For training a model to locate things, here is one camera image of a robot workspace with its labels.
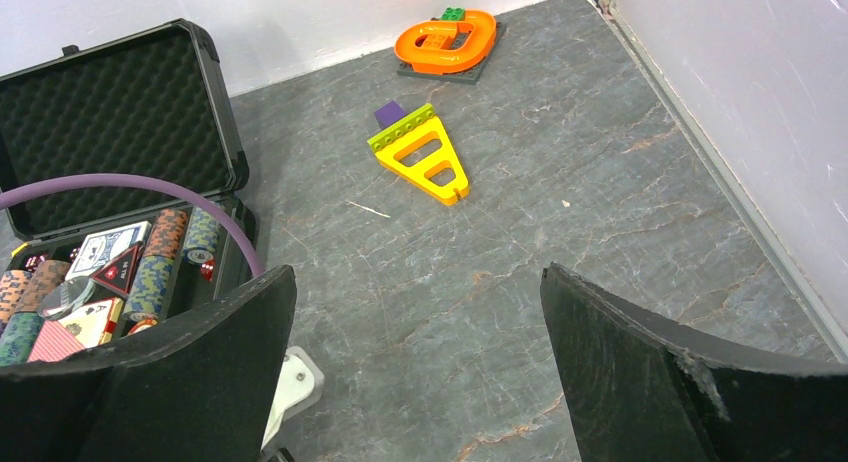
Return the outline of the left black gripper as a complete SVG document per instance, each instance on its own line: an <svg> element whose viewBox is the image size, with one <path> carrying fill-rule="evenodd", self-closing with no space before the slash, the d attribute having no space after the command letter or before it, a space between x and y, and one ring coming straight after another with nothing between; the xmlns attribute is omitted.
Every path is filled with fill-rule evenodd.
<svg viewBox="0 0 848 462"><path fill-rule="evenodd" d="M316 404L323 393L325 374L306 351L289 347L279 372L264 437L263 449L276 449L283 423Z"/></svg>

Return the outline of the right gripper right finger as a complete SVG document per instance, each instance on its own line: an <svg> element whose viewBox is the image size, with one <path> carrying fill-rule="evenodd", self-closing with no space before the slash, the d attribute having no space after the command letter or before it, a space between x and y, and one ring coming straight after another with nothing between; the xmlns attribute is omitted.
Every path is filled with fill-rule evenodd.
<svg viewBox="0 0 848 462"><path fill-rule="evenodd" d="M585 461L843 461L847 368L679 324L559 264L541 305Z"/></svg>

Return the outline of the small red die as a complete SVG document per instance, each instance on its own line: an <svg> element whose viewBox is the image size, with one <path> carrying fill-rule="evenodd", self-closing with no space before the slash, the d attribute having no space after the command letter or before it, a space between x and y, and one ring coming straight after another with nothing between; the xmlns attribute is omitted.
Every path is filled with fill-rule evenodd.
<svg viewBox="0 0 848 462"><path fill-rule="evenodd" d="M215 270L215 260L214 259L210 259L210 260L208 260L208 261L206 261L206 262L204 262L200 265L201 276L209 282L211 282L213 280L214 270Z"/></svg>

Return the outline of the green blue chip roll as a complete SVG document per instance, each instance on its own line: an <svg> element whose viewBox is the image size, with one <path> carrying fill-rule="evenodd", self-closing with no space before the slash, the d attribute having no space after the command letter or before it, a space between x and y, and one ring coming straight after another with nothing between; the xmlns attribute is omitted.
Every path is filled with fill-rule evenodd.
<svg viewBox="0 0 848 462"><path fill-rule="evenodd" d="M130 321L159 318L172 275L172 258L152 255L140 259L122 317Z"/></svg>

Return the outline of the grey green chip roll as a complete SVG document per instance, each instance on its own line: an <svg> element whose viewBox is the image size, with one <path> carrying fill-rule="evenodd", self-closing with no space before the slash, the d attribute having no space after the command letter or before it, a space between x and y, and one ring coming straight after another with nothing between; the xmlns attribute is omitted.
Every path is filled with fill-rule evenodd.
<svg viewBox="0 0 848 462"><path fill-rule="evenodd" d="M212 260L217 251L218 238L217 220L207 211L195 207L192 210L183 242L183 258L195 265L202 265Z"/></svg>

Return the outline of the clear round disc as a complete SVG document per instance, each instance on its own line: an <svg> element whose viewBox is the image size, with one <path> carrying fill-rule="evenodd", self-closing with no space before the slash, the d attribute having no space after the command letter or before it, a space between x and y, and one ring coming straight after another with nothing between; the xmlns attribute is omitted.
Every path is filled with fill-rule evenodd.
<svg viewBox="0 0 848 462"><path fill-rule="evenodd" d="M88 303L95 288L87 276L66 280L42 299L37 313L45 320L59 320Z"/></svg>

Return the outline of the brown poker chip roll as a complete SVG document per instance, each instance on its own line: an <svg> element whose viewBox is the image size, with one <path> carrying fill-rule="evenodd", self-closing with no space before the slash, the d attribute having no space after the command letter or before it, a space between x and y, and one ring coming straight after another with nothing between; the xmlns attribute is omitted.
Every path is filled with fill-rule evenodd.
<svg viewBox="0 0 848 462"><path fill-rule="evenodd" d="M175 260L187 224L188 215L185 212L172 208L161 210L153 224L142 257Z"/></svg>

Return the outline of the black poker carrying case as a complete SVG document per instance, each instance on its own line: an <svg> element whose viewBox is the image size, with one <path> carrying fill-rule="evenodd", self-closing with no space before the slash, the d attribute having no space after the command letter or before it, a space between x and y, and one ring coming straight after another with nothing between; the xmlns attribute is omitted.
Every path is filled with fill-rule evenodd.
<svg viewBox="0 0 848 462"><path fill-rule="evenodd" d="M249 165L211 35L177 19L1 77L1 192L57 177L122 173L165 180L220 204L255 245L256 219L236 196ZM86 236L192 204L149 190L101 187L42 196L6 209L1 221L27 242L4 263L71 261ZM182 256L181 238L161 318L230 292L251 276L219 226L211 282Z"/></svg>

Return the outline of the brown 100 chip roll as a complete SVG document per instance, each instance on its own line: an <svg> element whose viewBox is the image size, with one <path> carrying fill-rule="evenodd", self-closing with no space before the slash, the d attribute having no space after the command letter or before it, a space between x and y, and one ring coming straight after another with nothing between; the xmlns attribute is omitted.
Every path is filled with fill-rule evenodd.
<svg viewBox="0 0 848 462"><path fill-rule="evenodd" d="M45 260L35 270L20 297L14 313L36 312L43 299L65 279L71 264L61 260Z"/></svg>

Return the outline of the pink brown chip roll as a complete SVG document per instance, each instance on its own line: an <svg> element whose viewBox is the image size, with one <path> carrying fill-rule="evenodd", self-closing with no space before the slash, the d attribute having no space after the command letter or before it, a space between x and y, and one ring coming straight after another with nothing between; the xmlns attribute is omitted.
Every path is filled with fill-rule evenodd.
<svg viewBox="0 0 848 462"><path fill-rule="evenodd" d="M33 274L25 270L8 270L1 276L1 329L8 324Z"/></svg>

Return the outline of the red white poker chip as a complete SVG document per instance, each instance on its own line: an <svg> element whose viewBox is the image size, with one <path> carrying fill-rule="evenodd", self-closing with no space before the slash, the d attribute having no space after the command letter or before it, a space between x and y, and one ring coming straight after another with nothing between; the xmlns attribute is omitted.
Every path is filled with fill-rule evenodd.
<svg viewBox="0 0 848 462"><path fill-rule="evenodd" d="M139 320L139 321L131 324L131 327L128 330L127 335L137 334L137 333L139 333L143 330L152 328L152 327L156 326L157 324L158 324L158 321L156 319L153 319L153 318L145 318L145 319Z"/></svg>

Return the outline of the red playing card deck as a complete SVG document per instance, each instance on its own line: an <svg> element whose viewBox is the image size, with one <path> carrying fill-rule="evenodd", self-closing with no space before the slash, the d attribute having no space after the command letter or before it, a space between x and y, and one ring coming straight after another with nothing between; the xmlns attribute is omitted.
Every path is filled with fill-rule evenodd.
<svg viewBox="0 0 848 462"><path fill-rule="evenodd" d="M28 362L58 362L84 349L109 342L123 310L118 297L89 303L55 321L45 321Z"/></svg>

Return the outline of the teal poker chip roll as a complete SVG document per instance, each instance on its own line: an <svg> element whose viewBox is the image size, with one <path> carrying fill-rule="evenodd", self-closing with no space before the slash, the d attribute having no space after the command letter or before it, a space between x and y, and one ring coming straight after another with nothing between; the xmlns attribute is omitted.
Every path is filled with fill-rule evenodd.
<svg viewBox="0 0 848 462"><path fill-rule="evenodd" d="M36 312L14 314L1 336L1 366L26 363L43 324Z"/></svg>

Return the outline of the purple toy block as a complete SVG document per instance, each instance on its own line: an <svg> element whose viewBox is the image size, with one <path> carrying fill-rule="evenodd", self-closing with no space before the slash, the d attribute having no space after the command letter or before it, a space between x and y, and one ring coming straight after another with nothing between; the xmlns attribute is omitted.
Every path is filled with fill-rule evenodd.
<svg viewBox="0 0 848 462"><path fill-rule="evenodd" d="M394 100L389 101L374 112L374 117L381 130L392 126L407 115L408 112Z"/></svg>

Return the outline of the orange toy track piece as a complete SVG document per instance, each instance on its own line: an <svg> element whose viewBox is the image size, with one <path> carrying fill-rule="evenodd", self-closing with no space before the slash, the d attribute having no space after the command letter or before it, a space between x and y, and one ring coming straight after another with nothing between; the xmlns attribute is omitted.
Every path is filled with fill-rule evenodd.
<svg viewBox="0 0 848 462"><path fill-rule="evenodd" d="M474 85L506 30L489 12L448 7L397 38L400 76Z"/></svg>

